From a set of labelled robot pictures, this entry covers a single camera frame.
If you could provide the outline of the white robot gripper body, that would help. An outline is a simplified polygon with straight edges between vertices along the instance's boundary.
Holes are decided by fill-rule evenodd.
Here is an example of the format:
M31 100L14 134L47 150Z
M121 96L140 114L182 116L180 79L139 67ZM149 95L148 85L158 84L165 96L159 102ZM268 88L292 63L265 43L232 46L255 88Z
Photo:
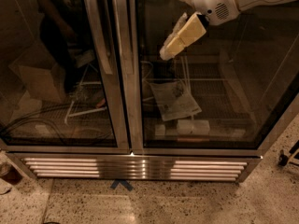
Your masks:
M192 4L213 26L234 20L240 14L237 0L192 0Z

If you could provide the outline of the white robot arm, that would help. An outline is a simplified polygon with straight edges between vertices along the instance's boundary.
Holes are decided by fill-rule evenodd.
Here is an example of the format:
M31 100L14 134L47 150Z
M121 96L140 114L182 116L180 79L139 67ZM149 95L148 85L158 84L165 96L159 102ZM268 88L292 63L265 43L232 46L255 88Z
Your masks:
M179 0L195 9L184 12L160 49L160 57L168 61L200 39L208 25L217 26L234 20L243 11L257 6L274 6L297 0Z

